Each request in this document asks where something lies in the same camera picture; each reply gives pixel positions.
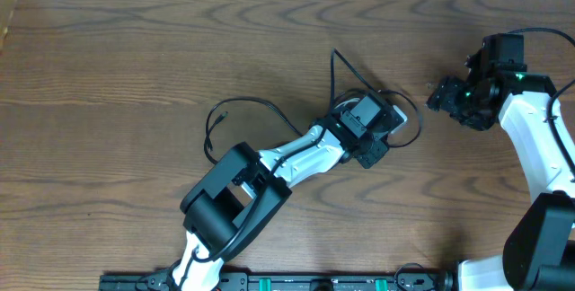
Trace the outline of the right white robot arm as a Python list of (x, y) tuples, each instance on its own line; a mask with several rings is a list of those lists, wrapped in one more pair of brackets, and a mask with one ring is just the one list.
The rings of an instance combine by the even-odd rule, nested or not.
[(463, 260), (447, 290), (574, 288), (574, 142), (547, 75), (530, 74), (525, 30), (486, 36), (466, 59), (468, 76), (447, 76), (426, 105), (478, 131), (498, 124), (516, 149), (531, 206), (500, 255)]

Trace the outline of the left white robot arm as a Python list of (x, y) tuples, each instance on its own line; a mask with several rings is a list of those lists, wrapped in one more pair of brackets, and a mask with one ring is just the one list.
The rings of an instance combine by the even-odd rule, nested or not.
[(267, 150), (232, 147), (184, 197), (186, 248), (172, 290), (211, 290), (223, 264), (246, 248), (301, 181), (355, 158), (366, 169), (388, 151), (405, 115), (375, 92), (339, 104), (300, 138)]

